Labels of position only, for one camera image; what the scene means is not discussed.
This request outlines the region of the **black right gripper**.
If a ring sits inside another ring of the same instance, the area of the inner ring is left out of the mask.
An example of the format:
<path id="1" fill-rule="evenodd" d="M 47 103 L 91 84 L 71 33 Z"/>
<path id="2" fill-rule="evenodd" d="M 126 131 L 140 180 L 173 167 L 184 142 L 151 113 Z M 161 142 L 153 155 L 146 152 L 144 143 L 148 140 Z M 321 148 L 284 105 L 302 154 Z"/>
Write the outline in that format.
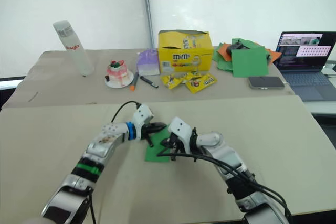
<path id="1" fill-rule="evenodd" d="M 170 148 L 165 148 L 162 151 L 158 152 L 156 155 L 157 157 L 171 157 L 176 153 L 185 154 L 183 142 L 174 133 L 171 133 L 169 138 L 164 138 L 160 142 L 160 145 Z"/>

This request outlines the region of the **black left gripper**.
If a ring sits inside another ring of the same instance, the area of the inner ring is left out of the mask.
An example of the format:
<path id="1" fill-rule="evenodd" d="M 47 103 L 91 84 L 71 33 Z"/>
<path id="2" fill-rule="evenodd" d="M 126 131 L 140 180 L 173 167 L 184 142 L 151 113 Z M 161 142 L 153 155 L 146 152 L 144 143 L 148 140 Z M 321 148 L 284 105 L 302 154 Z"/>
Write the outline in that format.
<path id="1" fill-rule="evenodd" d="M 163 122 L 155 122 L 143 125 L 141 129 L 141 140 L 146 140 L 149 147 L 152 148 L 154 144 L 151 140 L 150 135 L 163 130 L 165 127 L 167 127 L 167 124 Z"/>

